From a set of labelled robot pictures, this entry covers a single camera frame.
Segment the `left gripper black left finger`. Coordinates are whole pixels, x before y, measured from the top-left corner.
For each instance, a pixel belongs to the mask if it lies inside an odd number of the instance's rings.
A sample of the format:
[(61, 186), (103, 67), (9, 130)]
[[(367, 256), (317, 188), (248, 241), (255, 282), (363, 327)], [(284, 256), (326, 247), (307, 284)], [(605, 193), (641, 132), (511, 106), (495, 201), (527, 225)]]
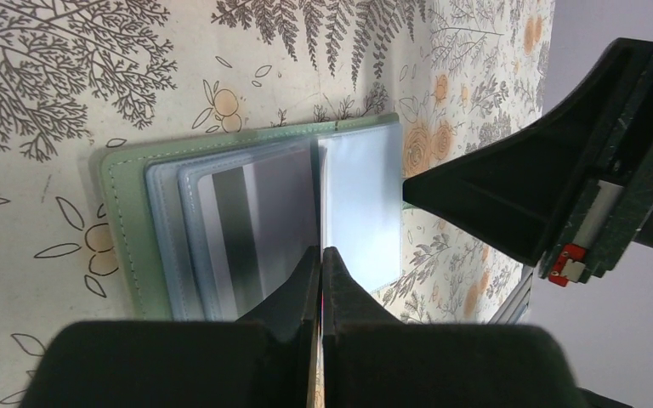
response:
[(289, 278), (239, 323), (267, 332), (255, 372), (250, 407), (311, 407), (315, 399), (321, 318), (321, 249), (310, 246)]

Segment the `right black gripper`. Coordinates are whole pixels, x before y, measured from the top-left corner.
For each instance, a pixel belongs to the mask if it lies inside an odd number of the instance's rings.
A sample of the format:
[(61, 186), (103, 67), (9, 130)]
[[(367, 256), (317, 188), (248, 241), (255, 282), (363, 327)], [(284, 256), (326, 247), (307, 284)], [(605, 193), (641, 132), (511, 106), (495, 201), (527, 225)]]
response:
[(616, 39), (551, 111), (402, 191), (558, 286), (653, 248), (653, 42)]

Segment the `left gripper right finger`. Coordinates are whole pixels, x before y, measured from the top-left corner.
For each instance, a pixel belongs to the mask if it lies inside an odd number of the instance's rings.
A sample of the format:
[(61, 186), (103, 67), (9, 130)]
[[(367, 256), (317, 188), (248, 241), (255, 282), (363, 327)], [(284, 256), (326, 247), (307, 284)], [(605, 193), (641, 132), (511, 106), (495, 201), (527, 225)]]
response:
[(336, 247), (321, 266), (325, 406), (366, 406), (397, 383), (384, 353), (401, 322), (353, 279)]

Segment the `white card with black stripe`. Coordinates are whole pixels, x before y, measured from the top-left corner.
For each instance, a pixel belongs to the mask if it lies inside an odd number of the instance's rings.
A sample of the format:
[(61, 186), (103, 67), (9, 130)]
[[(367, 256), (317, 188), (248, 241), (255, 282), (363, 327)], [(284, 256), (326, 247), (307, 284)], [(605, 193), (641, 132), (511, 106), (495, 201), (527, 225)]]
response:
[(237, 320), (318, 244), (311, 153), (292, 147), (221, 164), (196, 181), (215, 320)]

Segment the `grey-green card holder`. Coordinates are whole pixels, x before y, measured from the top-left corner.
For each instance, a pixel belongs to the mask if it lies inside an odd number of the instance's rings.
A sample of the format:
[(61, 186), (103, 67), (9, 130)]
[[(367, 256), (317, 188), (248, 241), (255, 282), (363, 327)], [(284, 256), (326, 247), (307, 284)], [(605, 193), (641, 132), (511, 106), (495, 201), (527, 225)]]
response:
[(368, 292), (396, 280), (401, 144), (389, 113), (105, 155), (97, 174), (134, 313), (236, 320), (310, 247), (336, 247)]

